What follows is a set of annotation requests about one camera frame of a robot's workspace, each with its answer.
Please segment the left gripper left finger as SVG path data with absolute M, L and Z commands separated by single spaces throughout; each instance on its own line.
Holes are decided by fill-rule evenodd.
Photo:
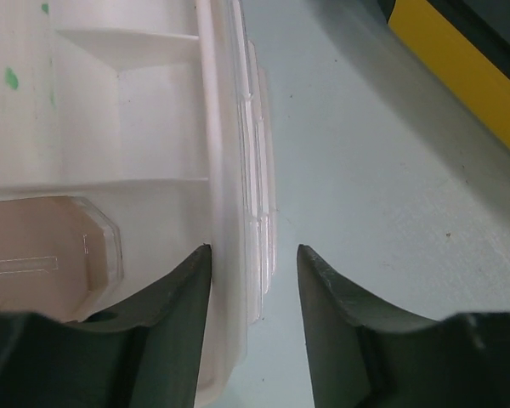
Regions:
M 117 335 L 111 385 L 92 401 L 104 375 L 91 370 L 64 407 L 192 407 L 201 365 L 212 280 L 212 248 L 196 248 L 173 271 L 107 309 L 70 326 L 93 340 Z

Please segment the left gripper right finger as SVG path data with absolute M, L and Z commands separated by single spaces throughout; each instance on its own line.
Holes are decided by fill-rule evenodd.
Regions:
M 444 407 L 434 320 L 340 275 L 312 247 L 297 249 L 309 374 L 317 407 Z

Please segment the brown octagonal compact case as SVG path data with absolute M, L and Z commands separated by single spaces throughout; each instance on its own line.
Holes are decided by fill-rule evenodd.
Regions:
M 0 201 L 0 312 L 84 321 L 122 277 L 120 231 L 89 200 Z

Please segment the white plastic drawer organizer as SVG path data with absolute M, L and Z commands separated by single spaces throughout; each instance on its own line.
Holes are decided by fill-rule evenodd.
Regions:
M 119 228 L 104 309 L 212 247 L 195 405 L 275 272 L 267 83 L 238 1 L 0 1 L 0 201 L 83 196 Z

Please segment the yellow Pikachu hard-shell suitcase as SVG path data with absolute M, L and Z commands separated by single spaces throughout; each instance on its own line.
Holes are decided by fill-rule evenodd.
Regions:
M 510 150 L 510 1 L 381 1 L 390 30 Z

